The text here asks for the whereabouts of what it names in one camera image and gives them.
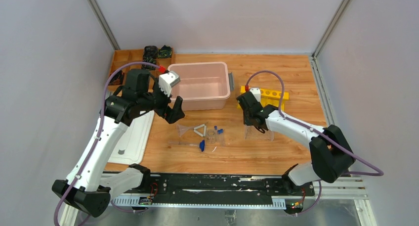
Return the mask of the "clear plastic funnel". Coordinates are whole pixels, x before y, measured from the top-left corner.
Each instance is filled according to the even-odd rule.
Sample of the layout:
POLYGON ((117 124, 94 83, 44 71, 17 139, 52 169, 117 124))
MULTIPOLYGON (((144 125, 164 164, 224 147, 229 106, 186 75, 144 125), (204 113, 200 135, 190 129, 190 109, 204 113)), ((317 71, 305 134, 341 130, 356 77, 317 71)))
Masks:
POLYGON ((179 137, 183 136, 189 130, 193 131, 194 127, 195 126, 184 126, 184 125, 177 124, 176 130, 177 130, 178 136, 179 137))

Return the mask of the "white clay triangle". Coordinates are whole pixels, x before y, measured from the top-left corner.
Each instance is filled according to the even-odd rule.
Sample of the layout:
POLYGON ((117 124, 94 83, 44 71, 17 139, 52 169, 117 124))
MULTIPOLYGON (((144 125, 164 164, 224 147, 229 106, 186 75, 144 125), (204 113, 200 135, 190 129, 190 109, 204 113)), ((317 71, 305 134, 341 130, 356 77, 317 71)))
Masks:
POLYGON ((200 137, 205 138, 207 133, 207 123, 195 126, 193 132, 198 134, 200 137))

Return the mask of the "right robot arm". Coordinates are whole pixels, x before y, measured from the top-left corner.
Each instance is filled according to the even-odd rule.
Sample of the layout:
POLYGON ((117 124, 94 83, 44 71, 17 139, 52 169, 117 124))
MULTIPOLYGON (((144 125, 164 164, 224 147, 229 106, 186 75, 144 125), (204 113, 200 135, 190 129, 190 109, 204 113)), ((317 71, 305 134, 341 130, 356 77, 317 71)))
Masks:
POLYGON ((279 111, 274 105, 262 106, 251 91, 236 98, 243 111, 244 124, 261 133, 276 132, 304 145, 311 160, 290 167, 283 175, 282 188, 295 195, 302 185, 323 180, 333 183, 356 161, 341 129, 309 124, 279 111))

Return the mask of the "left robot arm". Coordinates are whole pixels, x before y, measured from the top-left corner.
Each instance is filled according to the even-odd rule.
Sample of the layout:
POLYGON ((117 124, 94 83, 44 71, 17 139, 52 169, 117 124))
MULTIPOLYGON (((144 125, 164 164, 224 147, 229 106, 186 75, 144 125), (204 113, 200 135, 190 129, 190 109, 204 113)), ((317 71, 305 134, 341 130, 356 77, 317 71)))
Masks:
POLYGON ((133 120, 150 111, 169 124, 184 118, 183 99, 176 97, 173 107, 171 91, 180 82, 174 71, 154 77, 148 70, 131 69, 126 82, 107 97, 88 146, 76 166, 64 180, 56 180, 52 191, 67 205, 92 217, 102 215, 111 201, 122 193, 136 189, 145 193, 151 188, 151 171, 139 164, 106 180, 102 172, 117 143, 133 120))

